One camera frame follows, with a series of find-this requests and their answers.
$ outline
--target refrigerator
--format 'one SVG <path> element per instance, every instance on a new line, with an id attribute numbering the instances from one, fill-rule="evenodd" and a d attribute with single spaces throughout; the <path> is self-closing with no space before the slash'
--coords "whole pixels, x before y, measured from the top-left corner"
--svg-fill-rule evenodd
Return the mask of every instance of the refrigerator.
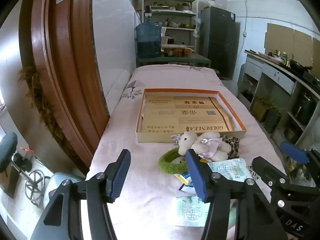
<path id="1" fill-rule="evenodd" d="M 236 15 L 213 6 L 201 12 L 199 54 L 220 78 L 232 78 L 236 63 Z"/>

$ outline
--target drawer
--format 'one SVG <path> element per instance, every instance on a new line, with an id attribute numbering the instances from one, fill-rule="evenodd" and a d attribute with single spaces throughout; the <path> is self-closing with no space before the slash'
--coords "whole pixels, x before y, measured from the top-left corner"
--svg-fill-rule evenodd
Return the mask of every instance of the drawer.
<path id="1" fill-rule="evenodd" d="M 282 74 L 280 70 L 273 68 L 269 64 L 263 64 L 262 72 L 265 73 L 272 80 L 274 80 L 280 87 L 282 87 L 290 95 L 292 94 L 294 82 L 290 78 Z"/>
<path id="2" fill-rule="evenodd" d="M 262 69 L 255 64 L 247 61 L 244 72 L 249 76 L 253 77 L 255 80 L 259 80 L 261 76 Z"/>
<path id="3" fill-rule="evenodd" d="M 256 58 L 256 57 L 251 57 L 250 55 L 247 56 L 247 62 L 250 62 L 254 65 L 257 65 L 258 67 L 262 68 L 264 61 Z"/>

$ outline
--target table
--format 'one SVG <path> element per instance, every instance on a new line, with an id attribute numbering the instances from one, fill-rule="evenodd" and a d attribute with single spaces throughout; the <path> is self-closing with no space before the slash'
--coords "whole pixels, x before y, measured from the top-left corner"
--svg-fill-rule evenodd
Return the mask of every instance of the table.
<path id="1" fill-rule="evenodd" d="M 188 63 L 204 63 L 208 65 L 208 68 L 211 67 L 211 60 L 203 57 L 199 54 L 192 53 L 190 57 L 153 57 L 153 58 L 140 58 L 137 57 L 137 67 L 143 65 L 149 65 L 151 62 L 188 62 Z"/>

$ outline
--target plush toy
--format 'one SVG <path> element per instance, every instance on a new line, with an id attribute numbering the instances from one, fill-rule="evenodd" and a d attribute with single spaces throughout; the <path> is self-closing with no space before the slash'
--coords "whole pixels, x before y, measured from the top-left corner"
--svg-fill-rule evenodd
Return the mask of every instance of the plush toy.
<path id="1" fill-rule="evenodd" d="M 218 132 L 205 132 L 199 137 L 193 131 L 185 131 L 179 140 L 179 154 L 185 155 L 188 149 L 208 162 L 219 162 L 228 159 L 231 146 L 222 141 Z"/>

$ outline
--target wooden door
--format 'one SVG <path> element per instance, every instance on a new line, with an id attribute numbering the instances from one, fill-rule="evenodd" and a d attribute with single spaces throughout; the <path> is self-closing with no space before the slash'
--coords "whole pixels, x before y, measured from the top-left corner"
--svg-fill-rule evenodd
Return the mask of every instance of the wooden door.
<path id="1" fill-rule="evenodd" d="M 90 11 L 90 0 L 34 0 L 31 19 L 39 81 L 76 153 L 69 157 L 81 170 L 90 166 L 109 119 L 97 75 Z"/>

